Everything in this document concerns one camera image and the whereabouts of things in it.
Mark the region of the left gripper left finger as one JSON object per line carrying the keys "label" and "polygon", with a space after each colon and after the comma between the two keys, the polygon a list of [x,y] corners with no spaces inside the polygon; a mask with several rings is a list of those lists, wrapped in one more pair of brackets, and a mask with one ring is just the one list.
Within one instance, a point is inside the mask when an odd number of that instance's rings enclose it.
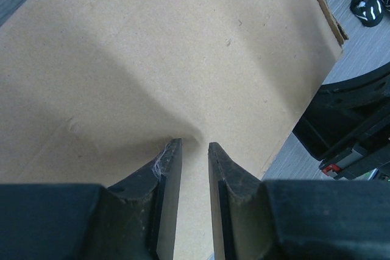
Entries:
{"label": "left gripper left finger", "polygon": [[2,259],[172,259],[182,141],[110,187],[1,186]]}

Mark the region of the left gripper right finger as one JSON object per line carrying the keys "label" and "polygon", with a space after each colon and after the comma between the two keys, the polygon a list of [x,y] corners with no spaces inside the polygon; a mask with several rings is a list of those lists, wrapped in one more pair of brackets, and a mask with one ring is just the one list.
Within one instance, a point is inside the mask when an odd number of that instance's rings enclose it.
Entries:
{"label": "left gripper right finger", "polygon": [[216,259],[388,259],[389,184],[266,180],[208,146]]}

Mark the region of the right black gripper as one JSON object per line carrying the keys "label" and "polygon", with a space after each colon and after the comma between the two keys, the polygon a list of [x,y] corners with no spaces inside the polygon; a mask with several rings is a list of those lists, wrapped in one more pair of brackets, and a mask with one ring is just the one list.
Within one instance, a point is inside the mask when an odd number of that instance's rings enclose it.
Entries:
{"label": "right black gripper", "polygon": [[322,85],[293,130],[335,180],[389,179],[389,64]]}

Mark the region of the brown cardboard box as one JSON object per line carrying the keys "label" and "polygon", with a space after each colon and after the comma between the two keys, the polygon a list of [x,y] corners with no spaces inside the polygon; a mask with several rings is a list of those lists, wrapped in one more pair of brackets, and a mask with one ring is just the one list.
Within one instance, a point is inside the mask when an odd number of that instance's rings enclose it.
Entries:
{"label": "brown cardboard box", "polygon": [[174,258],[207,259],[209,143],[261,178],[345,40],[326,0],[26,0],[1,26],[1,181],[110,185],[180,138]]}

